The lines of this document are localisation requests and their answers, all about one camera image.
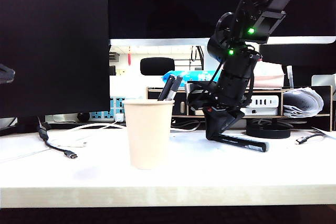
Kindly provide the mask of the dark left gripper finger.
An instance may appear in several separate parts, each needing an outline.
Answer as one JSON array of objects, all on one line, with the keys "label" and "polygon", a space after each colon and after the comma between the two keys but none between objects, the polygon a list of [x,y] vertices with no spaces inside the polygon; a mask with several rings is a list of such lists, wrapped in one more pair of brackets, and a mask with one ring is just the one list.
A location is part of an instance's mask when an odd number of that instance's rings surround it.
[{"label": "dark left gripper finger", "polygon": [[11,83],[15,78],[15,70],[5,66],[4,64],[0,64],[0,83]]}]

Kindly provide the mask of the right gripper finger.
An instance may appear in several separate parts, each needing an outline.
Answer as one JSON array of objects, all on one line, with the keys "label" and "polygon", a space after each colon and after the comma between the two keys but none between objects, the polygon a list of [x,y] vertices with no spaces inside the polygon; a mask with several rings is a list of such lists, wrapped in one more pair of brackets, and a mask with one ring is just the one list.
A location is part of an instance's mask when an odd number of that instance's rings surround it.
[{"label": "right gripper finger", "polygon": [[224,112],[205,109],[206,138],[213,140],[219,136],[224,123]]},{"label": "right gripper finger", "polygon": [[234,125],[237,121],[245,116],[244,112],[241,110],[236,111],[225,111],[224,112],[224,123],[222,125],[221,131],[224,132]]}]

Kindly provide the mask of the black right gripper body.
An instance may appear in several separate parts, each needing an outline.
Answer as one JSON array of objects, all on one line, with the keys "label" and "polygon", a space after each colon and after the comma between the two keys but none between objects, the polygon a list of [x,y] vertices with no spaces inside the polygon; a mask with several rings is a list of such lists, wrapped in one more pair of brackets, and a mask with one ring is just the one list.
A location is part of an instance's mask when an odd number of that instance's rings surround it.
[{"label": "black right gripper body", "polygon": [[251,102],[251,77],[239,77],[229,73],[221,73],[218,81],[210,81],[206,85],[207,116],[244,116],[241,111]]}]

